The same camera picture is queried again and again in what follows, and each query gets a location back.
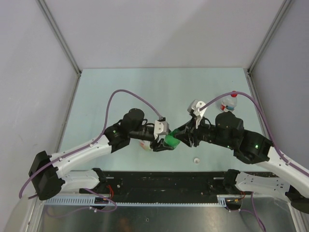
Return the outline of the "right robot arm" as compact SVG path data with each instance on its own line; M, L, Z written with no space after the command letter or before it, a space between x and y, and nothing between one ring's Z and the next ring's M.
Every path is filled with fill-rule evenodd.
M173 131L173 137L189 147L197 147L200 142L226 147L234 157L245 164L260 166L275 178L250 180L244 172L231 170L232 175L223 181L223 189L228 194L237 190L259 192L287 201L300 212L309 212L309 171L285 154L265 136L246 130L243 120L231 112L220 113L215 124L207 124L202 118L197 125L195 118Z

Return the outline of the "green plastic bottle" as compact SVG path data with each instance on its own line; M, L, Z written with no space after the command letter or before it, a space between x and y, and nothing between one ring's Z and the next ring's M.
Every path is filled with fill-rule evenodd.
M169 147L171 147L172 149L175 149L181 143L181 140L175 138L175 134L179 132L180 132L179 129L175 129L169 134L167 134L164 138L164 143Z

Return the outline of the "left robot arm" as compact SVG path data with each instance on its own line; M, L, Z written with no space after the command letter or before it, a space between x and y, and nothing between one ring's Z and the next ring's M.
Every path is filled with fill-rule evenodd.
M159 138L169 132L169 124L164 117L148 123L144 112L133 108L96 139L63 153L38 153L29 170L29 178L41 201L67 190L86 188L102 193L107 187L103 171L100 168L80 171L78 167L128 146L131 139L149 142L154 152L172 149L165 146L164 139Z

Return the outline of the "clear bottle with red label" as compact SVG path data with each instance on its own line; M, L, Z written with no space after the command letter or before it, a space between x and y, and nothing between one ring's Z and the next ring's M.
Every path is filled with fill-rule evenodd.
M233 112L237 106L237 94L232 94L222 98L220 109L223 112Z

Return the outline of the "clear bottle with orange label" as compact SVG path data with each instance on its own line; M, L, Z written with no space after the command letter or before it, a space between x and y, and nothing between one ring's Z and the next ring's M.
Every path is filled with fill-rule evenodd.
M145 151L152 151L151 148L152 142L146 141L146 140L139 140L139 145L145 150Z

